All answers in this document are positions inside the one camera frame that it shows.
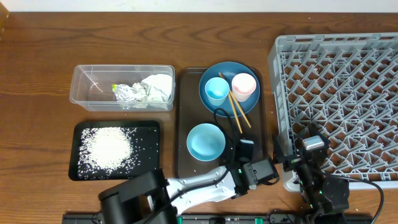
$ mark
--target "pink cup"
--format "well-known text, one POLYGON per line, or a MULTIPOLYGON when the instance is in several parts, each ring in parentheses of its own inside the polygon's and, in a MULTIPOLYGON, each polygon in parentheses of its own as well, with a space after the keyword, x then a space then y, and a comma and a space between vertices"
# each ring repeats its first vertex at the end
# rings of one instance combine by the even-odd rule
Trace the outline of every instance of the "pink cup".
POLYGON ((236 100, 245 102, 256 90, 256 80, 247 73, 240 73, 235 75, 232 79, 232 93, 236 100))

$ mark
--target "brown tray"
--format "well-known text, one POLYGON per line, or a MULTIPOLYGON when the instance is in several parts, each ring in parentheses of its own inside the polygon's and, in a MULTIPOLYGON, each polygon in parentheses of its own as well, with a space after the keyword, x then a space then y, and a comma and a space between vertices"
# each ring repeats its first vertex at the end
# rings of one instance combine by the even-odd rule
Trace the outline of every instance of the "brown tray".
MULTIPOLYGON (((212 169, 223 164, 230 158, 231 143, 227 141, 226 149, 219 159, 203 162, 198 161, 188 152, 187 136, 198 124, 215 123, 213 113, 206 108, 199 97, 199 81, 207 68, 186 68, 181 72, 177 79, 177 119, 176 119, 176 145, 174 151, 174 176, 178 178, 192 177, 194 175, 205 174, 212 169)), ((253 69, 259 82, 262 83, 260 73, 253 69)), ((239 117, 243 135, 239 139, 254 141, 252 161, 258 161, 268 155, 266 144, 266 119, 263 113, 262 93, 260 93, 257 105, 246 114, 252 128, 246 124, 242 117, 239 117)), ((227 118, 217 116, 219 124, 224 128, 228 136, 231 136, 231 127, 227 118)), ((238 125, 232 118, 235 131, 238 136, 238 125)))

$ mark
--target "pile of white granules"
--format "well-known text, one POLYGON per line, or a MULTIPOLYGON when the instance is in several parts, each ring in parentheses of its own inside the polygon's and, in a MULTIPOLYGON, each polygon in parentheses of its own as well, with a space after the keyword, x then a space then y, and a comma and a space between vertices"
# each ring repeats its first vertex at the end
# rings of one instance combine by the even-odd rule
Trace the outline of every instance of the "pile of white granules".
POLYGON ((81 134, 80 160, 78 162, 79 178, 87 179, 88 174, 104 170, 105 177, 99 178, 107 179, 106 176, 119 168, 123 168, 127 174, 134 166, 138 166, 140 161, 136 162, 137 155, 134 154, 129 136, 135 131, 136 128, 84 129, 81 134))

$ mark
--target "white wall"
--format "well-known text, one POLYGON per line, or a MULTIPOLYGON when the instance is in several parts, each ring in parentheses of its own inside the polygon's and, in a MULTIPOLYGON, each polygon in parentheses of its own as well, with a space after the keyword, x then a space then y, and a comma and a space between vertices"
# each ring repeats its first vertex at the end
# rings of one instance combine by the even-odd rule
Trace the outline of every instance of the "white wall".
POLYGON ((11 11, 398 12, 398 0, 0 0, 11 11))

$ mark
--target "wooden surface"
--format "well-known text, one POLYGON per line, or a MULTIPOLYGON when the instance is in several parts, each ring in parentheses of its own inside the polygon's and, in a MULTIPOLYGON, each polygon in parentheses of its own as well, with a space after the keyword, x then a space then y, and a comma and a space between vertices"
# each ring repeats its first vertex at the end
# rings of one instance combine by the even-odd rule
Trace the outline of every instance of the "wooden surface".
POLYGON ((8 18, 9 11, 0 2, 0 40, 4 31, 4 26, 8 18))
MULTIPOLYGON (((12 13, 0 42, 0 223, 60 223, 65 212, 100 209, 98 193, 119 181, 68 178, 73 128, 86 119, 159 121, 162 166, 167 176, 172 174, 175 110, 88 112, 69 102, 76 65, 166 64, 178 74, 186 67, 228 60, 245 63, 264 76, 271 139, 277 123, 267 56, 277 36, 397 31, 397 14, 12 13)), ((384 192, 377 223, 394 223, 398 190, 384 192)), ((349 202, 349 212, 373 215, 379 193, 352 191, 349 202)), ((300 195, 279 183, 189 212, 266 213, 300 207, 305 207, 300 195)))

